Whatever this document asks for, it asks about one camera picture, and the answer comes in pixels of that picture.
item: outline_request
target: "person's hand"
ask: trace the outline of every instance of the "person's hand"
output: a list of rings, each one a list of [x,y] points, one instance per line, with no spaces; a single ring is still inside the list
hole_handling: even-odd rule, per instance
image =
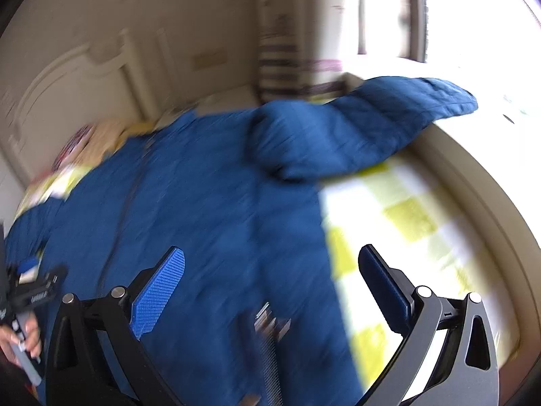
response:
[[[26,325],[24,325],[24,330],[26,334],[26,340],[24,341],[26,351],[30,352],[32,358],[38,357],[41,354],[40,328],[38,327],[34,313],[30,314]],[[7,360],[17,366],[21,366],[21,364],[17,357],[15,357],[10,344],[18,345],[19,342],[19,338],[9,326],[0,326],[0,348],[2,348]]]

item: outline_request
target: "jacket sleeve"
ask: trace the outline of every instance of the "jacket sleeve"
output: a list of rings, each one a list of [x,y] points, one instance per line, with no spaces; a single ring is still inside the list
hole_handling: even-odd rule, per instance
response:
[[[36,254],[47,242],[64,200],[49,198],[24,212],[11,226],[5,239],[6,263],[19,264]]]
[[[476,109],[475,97],[448,81],[374,78],[325,105],[263,105],[254,112],[248,156],[282,179],[352,173],[402,149],[432,121]]]

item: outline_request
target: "quilted fabric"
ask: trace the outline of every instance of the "quilted fabric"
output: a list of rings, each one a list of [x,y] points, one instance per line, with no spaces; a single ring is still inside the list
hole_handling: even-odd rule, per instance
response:
[[[7,237],[7,258],[21,262],[46,241],[42,270],[69,265],[63,291],[87,299],[127,286],[179,246],[184,276],[141,343],[183,403],[233,406],[256,393],[267,404],[251,338],[253,315],[269,301],[276,316],[292,319],[277,346],[285,404],[350,406],[362,388],[315,180],[381,162],[434,119],[476,108],[449,82],[383,77],[326,105],[189,112],[128,139],[65,202],[25,212]],[[38,313],[46,338],[57,309]]]

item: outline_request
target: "striped curtain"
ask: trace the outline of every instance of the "striped curtain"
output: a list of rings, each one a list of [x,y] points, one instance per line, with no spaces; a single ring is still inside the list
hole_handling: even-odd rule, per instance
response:
[[[343,94],[344,61],[358,53],[358,35],[359,0],[259,0],[262,100]]]

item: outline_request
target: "blue gripper pad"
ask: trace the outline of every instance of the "blue gripper pad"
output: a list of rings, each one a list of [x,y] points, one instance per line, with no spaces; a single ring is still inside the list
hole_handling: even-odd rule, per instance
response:
[[[367,246],[359,252],[359,271],[377,302],[389,328],[402,335],[409,333],[409,303],[378,256]]]
[[[132,303],[130,327],[139,340],[151,332],[184,274],[184,252],[174,248]]]

